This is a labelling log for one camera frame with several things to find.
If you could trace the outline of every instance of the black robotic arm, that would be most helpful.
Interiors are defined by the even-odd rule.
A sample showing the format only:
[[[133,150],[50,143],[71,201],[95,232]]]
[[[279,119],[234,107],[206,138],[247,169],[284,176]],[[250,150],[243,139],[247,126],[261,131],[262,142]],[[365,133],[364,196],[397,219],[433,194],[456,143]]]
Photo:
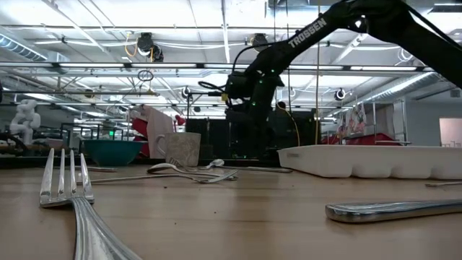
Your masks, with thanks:
[[[416,23],[411,13],[439,36]],[[417,11],[401,0],[342,0],[291,38],[271,43],[244,72],[233,70],[225,92],[230,99],[239,98],[243,103],[228,103],[227,119],[251,125],[255,130],[251,138],[264,135],[274,91],[283,86],[279,75],[303,51],[339,28],[368,33],[379,40],[395,43],[462,87],[462,47]]]

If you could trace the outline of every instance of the ceramic mug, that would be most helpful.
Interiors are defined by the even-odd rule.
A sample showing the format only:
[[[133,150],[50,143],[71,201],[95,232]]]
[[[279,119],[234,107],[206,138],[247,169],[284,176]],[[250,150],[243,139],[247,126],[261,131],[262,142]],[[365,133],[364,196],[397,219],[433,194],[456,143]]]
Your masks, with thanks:
[[[159,141],[165,140],[165,151],[159,146]],[[169,162],[172,158],[183,166],[195,167],[199,163],[201,134],[197,133],[167,133],[158,135],[154,141],[157,151]]]

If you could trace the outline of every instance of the teal bowl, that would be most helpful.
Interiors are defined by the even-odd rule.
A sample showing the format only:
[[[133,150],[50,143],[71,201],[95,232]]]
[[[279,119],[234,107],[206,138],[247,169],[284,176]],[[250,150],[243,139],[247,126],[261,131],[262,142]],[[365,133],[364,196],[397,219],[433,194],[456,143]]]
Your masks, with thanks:
[[[85,152],[98,166],[125,166],[139,154],[146,142],[84,140]]]

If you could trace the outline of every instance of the wooden table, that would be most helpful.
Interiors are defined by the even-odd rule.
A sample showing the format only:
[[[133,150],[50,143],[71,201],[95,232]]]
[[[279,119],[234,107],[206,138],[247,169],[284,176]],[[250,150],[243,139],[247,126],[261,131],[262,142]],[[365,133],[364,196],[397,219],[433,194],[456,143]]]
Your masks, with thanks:
[[[146,167],[92,178],[144,175]],[[1,259],[72,259],[71,208],[41,209],[42,169],[0,171]],[[143,259],[461,259],[462,214],[348,225],[333,202],[462,198],[426,181],[241,172],[201,185],[180,178],[94,185],[94,208]]]

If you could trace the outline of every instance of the white plastic tray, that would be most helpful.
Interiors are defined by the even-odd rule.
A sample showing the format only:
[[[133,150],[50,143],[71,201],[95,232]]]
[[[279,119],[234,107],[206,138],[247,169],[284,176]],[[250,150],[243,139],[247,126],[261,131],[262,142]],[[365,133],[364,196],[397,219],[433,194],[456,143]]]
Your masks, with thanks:
[[[462,179],[462,149],[312,145],[278,151],[284,168],[327,178]]]

